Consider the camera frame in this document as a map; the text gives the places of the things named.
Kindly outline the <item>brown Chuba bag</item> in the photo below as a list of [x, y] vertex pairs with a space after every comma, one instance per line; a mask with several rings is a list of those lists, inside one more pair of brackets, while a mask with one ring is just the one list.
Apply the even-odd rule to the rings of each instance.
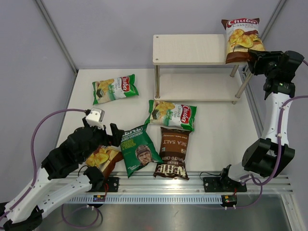
[[264, 51], [259, 35], [259, 18], [222, 19], [226, 31], [226, 64], [249, 60], [249, 50]]
[[97, 167], [105, 179], [108, 179], [116, 163], [123, 160], [122, 153], [112, 146], [99, 146], [86, 160], [85, 165]]

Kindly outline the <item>brown Kettle sea salt bag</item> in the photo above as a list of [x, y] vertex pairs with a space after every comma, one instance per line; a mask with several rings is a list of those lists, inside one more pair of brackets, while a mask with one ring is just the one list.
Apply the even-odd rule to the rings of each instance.
[[159, 156], [163, 163], [157, 164], [154, 177], [181, 178], [188, 180], [185, 158], [190, 131], [161, 127], [161, 146]]

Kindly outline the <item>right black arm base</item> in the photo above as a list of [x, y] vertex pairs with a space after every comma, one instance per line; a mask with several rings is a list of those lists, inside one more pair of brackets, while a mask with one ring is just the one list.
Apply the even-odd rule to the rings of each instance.
[[204, 185], [204, 191], [206, 193], [247, 192], [246, 185], [242, 185], [241, 183], [233, 181], [231, 179], [221, 179], [221, 177], [211, 176], [203, 177], [202, 180]]

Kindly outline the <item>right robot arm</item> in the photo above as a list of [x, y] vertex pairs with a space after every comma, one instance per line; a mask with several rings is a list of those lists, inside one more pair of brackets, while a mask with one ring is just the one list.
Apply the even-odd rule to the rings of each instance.
[[242, 161], [222, 170], [218, 184], [225, 192], [244, 186], [249, 180], [258, 186], [269, 183], [295, 156], [287, 137], [288, 115], [292, 101], [297, 99], [292, 80], [305, 58], [295, 51], [248, 53], [250, 72], [266, 77], [266, 120], [261, 138], [246, 149]]

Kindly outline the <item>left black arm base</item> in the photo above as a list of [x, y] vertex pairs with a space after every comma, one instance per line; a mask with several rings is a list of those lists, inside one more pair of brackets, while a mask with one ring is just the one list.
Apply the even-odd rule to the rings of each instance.
[[119, 177], [109, 177], [103, 183], [105, 192], [117, 193], [119, 188]]

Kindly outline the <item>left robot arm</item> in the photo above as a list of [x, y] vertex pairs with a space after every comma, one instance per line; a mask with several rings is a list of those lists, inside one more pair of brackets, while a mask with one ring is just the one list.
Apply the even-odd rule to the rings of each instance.
[[56, 149], [50, 151], [37, 171], [35, 183], [30, 183], [26, 194], [20, 193], [15, 199], [0, 205], [0, 215], [7, 218], [1, 226], [5, 231], [32, 231], [37, 228], [57, 207], [74, 196], [88, 191], [100, 191], [104, 176], [97, 167], [88, 167], [72, 183], [50, 193], [50, 188], [71, 172], [78, 169], [99, 146], [119, 146], [123, 130], [111, 124], [112, 133], [104, 128], [85, 125], [77, 128]]

